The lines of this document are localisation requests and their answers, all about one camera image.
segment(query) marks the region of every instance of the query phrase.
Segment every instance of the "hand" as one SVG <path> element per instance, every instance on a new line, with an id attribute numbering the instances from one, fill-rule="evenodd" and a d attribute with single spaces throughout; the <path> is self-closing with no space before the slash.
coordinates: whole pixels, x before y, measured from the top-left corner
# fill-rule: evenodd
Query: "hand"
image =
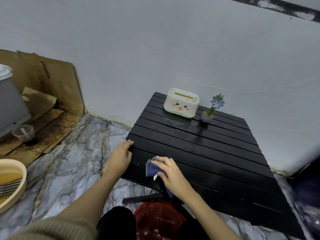
<path id="1" fill-rule="evenodd" d="M 121 177 L 131 162 L 132 153 L 129 152 L 128 149 L 133 143 L 131 140 L 124 140 L 115 147 L 106 162 L 103 174 L 112 174 L 115 177 Z"/>
<path id="2" fill-rule="evenodd" d="M 184 201 L 185 197 L 194 191 L 190 183 L 183 176 L 182 172 L 172 158 L 157 156 L 160 161 L 151 161 L 158 165 L 163 172 L 158 172 L 158 176 L 162 178 L 164 185 L 180 200 Z"/>

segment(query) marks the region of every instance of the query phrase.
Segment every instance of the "tissue box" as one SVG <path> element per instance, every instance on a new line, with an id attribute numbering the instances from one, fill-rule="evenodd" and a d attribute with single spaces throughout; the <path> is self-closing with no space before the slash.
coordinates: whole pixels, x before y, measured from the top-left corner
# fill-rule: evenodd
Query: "tissue box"
<path id="1" fill-rule="evenodd" d="M 164 109 L 170 113 L 192 118 L 196 115 L 199 96 L 177 88 L 170 88 L 164 102 Z"/>

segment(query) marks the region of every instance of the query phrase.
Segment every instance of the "red basket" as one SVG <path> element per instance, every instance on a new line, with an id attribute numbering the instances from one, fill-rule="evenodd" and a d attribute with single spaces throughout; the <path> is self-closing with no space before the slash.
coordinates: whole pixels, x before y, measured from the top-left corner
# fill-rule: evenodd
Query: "red basket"
<path id="1" fill-rule="evenodd" d="M 138 240 L 174 240 L 186 220 L 166 201 L 142 203 L 134 212 Z"/>

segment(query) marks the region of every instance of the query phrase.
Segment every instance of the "blue cloth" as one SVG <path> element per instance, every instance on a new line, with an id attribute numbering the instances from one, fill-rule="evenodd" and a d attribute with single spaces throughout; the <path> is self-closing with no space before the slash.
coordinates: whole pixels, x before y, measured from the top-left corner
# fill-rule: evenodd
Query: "blue cloth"
<path id="1" fill-rule="evenodd" d="M 161 171 L 162 173 L 167 175 L 165 171 L 163 171 L 161 168 L 159 168 L 159 166 L 155 165 L 151 161 L 159 161 L 159 160 L 156 157 L 154 157 L 151 160 L 147 161 L 147 163 L 146 163 L 146 177 L 154 177 L 159 171 Z M 166 190 L 167 190 L 169 197 L 172 199 L 174 197 L 173 193 L 171 193 L 171 191 L 167 187 L 166 187 Z"/>

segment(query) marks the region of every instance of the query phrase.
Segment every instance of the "flower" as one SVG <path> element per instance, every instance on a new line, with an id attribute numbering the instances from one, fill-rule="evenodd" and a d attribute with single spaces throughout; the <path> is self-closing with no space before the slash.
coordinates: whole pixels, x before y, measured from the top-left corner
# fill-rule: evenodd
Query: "flower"
<path id="1" fill-rule="evenodd" d="M 216 97 L 213 97 L 213 100 L 210 101 L 210 103 L 212 103 L 212 106 L 216 107 L 217 109 L 219 109 L 220 107 L 223 107 L 223 104 L 225 103 L 223 101 L 223 98 L 216 98 Z"/>

